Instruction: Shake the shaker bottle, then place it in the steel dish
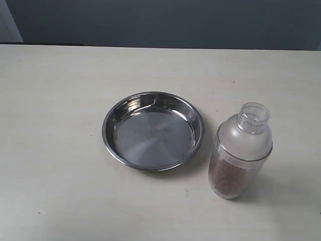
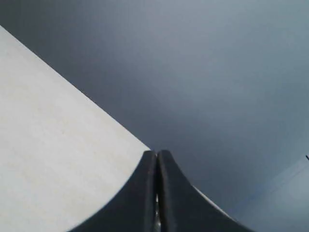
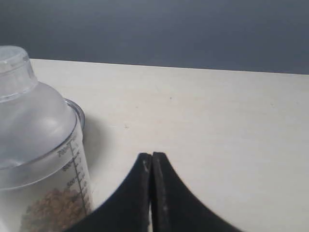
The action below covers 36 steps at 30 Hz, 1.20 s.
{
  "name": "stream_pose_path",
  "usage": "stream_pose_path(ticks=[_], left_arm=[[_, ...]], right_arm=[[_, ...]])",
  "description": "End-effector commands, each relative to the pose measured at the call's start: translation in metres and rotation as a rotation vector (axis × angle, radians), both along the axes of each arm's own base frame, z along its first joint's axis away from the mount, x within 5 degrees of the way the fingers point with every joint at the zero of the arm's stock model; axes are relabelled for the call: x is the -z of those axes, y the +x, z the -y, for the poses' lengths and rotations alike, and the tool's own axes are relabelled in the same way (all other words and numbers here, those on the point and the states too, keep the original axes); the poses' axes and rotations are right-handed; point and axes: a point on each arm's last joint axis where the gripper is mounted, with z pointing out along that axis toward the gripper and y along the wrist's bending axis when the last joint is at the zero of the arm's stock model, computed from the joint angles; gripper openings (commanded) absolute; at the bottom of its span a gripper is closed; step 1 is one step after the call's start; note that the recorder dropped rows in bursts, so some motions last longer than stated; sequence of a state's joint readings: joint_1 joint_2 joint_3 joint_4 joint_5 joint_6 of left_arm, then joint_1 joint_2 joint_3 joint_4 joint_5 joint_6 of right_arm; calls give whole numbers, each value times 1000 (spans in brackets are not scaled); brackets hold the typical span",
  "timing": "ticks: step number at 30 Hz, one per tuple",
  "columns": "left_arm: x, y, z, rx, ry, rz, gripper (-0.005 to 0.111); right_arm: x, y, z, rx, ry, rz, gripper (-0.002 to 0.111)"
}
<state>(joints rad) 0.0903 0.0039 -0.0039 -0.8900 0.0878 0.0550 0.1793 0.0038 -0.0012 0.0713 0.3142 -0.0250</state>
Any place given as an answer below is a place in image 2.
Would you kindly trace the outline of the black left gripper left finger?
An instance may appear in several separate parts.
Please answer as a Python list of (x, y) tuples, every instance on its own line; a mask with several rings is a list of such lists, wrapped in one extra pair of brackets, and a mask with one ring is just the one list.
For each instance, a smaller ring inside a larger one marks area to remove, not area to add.
[(155, 224), (156, 155), (145, 151), (117, 194), (72, 232), (152, 232)]

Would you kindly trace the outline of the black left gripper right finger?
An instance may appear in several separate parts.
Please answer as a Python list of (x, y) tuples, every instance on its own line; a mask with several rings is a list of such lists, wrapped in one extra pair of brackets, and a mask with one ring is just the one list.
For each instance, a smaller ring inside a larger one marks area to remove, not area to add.
[(183, 174), (171, 152), (157, 154), (163, 232), (250, 232), (207, 201)]

